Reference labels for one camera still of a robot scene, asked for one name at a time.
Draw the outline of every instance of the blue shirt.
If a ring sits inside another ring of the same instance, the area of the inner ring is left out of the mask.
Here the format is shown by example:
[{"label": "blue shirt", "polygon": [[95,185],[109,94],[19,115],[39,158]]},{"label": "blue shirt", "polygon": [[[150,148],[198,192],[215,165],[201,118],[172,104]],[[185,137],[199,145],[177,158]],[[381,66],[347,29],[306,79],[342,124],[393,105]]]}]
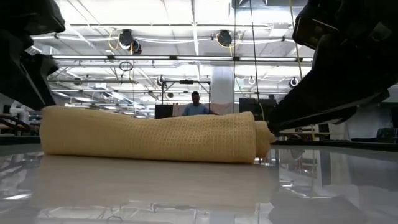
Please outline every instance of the blue shirt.
[{"label": "blue shirt", "polygon": [[185,107],[182,116],[201,115],[201,114],[209,114],[209,109],[201,103],[199,103],[198,106],[195,106],[193,103],[190,103],[187,105],[187,107]]}]

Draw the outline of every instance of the waffle knit fabric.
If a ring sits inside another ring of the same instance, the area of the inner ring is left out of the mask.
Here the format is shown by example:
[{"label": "waffle knit fabric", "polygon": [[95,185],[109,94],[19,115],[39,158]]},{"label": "waffle knit fabric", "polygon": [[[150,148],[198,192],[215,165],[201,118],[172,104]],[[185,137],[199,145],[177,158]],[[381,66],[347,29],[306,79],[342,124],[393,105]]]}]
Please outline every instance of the waffle knit fabric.
[{"label": "waffle knit fabric", "polygon": [[46,154],[252,164],[272,134],[251,113],[144,120],[49,106],[40,138]]}]

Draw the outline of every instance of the rolled towel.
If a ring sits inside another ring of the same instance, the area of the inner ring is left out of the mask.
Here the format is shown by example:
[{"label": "rolled towel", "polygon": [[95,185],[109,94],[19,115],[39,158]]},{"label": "rolled towel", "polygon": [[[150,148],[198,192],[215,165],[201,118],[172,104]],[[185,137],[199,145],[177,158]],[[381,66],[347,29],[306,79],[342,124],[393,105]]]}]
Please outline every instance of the rolled towel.
[{"label": "rolled towel", "polygon": [[269,131],[257,136],[267,130],[251,113],[143,120],[49,106],[40,138],[46,154],[251,164],[269,150]]}]

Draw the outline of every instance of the ceiling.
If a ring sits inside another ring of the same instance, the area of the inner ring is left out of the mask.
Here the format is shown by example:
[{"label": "ceiling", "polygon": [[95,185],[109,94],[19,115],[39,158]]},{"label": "ceiling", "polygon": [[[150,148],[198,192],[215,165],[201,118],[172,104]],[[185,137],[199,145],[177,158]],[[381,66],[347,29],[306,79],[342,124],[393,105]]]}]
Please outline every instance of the ceiling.
[{"label": "ceiling", "polygon": [[[35,50],[55,55],[129,55],[117,46],[118,34],[122,29],[131,29],[142,47],[142,55],[192,55],[222,57],[253,57],[256,44],[257,57],[297,57],[296,46],[292,41],[292,16],[288,1],[252,0],[252,16],[246,7],[231,7],[231,0],[55,0],[67,29],[64,33],[35,36]],[[302,9],[303,1],[294,1],[293,14]],[[215,38],[220,30],[229,30],[236,38],[236,46],[231,50],[221,47]],[[313,50],[298,46],[299,57],[313,57]],[[115,103],[143,104],[159,103],[160,90],[157,79],[162,75],[166,80],[211,80],[212,68],[217,63],[211,61],[170,61],[170,60],[129,60],[134,64],[130,72],[119,69],[123,60],[68,60],[58,59],[60,70],[49,76],[50,86],[60,98],[71,104]],[[234,67],[236,75],[236,99],[250,96],[256,91],[252,79],[258,76],[259,91],[277,93],[283,97],[290,88],[292,77],[300,79],[297,63],[254,62],[227,63]],[[301,73],[310,70],[310,63],[303,63]],[[90,80],[90,83],[57,82],[74,79]],[[107,80],[113,83],[95,83],[94,80]],[[134,80],[138,83],[126,83]],[[100,92],[75,92],[68,90],[129,90],[116,93],[116,96]],[[206,90],[200,85],[173,85],[169,91],[188,91],[167,98],[166,103],[188,103],[191,91],[202,91],[203,101],[208,100]],[[75,97],[88,98],[84,101]]]}]

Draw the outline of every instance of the man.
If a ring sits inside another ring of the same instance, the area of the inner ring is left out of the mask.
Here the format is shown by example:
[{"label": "man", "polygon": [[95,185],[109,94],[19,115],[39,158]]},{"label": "man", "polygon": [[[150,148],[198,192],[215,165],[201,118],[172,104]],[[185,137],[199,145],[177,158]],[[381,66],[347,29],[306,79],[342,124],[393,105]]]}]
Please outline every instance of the man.
[{"label": "man", "polygon": [[192,103],[188,104],[185,107],[182,116],[192,116],[192,115],[201,115],[201,114],[214,114],[212,110],[209,110],[205,105],[199,103],[200,96],[197,91],[192,93]]}]

